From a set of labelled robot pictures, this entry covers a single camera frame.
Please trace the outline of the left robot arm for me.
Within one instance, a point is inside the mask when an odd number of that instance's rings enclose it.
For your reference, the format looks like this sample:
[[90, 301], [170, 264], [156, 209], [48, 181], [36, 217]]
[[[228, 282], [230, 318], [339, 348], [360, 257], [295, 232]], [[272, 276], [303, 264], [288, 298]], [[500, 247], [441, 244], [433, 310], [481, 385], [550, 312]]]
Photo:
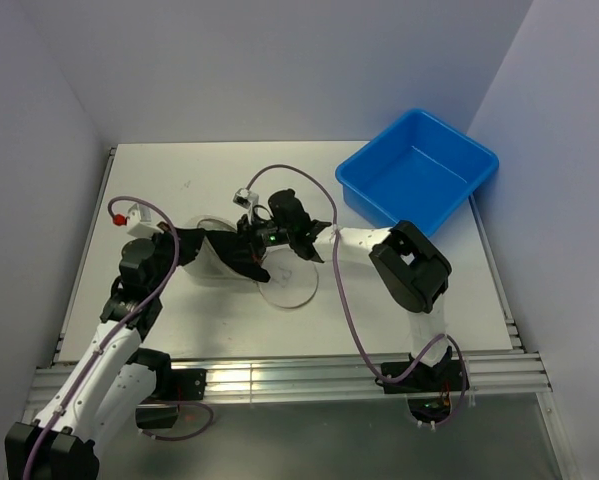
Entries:
[[100, 456], [136, 407], [174, 386], [167, 354], [141, 344], [162, 310], [160, 294], [197, 257], [202, 229], [157, 230], [122, 249], [119, 274], [94, 337], [49, 403], [5, 438], [11, 479], [95, 479]]

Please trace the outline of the black garment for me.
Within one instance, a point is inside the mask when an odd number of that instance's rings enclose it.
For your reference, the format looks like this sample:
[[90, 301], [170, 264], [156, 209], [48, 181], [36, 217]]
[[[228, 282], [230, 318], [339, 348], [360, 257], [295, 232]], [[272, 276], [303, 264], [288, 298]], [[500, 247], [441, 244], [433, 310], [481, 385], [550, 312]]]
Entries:
[[193, 278], [270, 281], [270, 274], [253, 256], [248, 241], [238, 233], [203, 228], [176, 232], [180, 240], [179, 265]]

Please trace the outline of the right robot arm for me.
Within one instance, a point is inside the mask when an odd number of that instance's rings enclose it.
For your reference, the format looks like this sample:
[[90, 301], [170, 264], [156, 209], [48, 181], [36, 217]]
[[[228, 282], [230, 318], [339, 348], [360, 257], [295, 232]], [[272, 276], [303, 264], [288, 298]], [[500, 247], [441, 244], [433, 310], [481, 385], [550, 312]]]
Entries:
[[341, 299], [346, 297], [341, 261], [375, 269], [391, 298], [406, 310], [411, 334], [406, 362], [376, 367], [366, 353], [361, 355], [377, 384], [400, 393], [468, 390], [465, 359], [457, 342], [447, 334], [444, 318], [444, 295], [452, 268], [413, 223], [400, 221], [388, 228], [359, 229], [340, 227], [336, 221], [318, 221], [304, 210], [292, 189], [269, 198], [266, 219], [258, 215], [258, 197], [251, 190], [239, 189], [233, 201], [247, 211], [237, 223], [237, 232], [249, 249], [249, 260], [261, 262], [268, 249], [287, 246], [305, 261], [329, 262]]

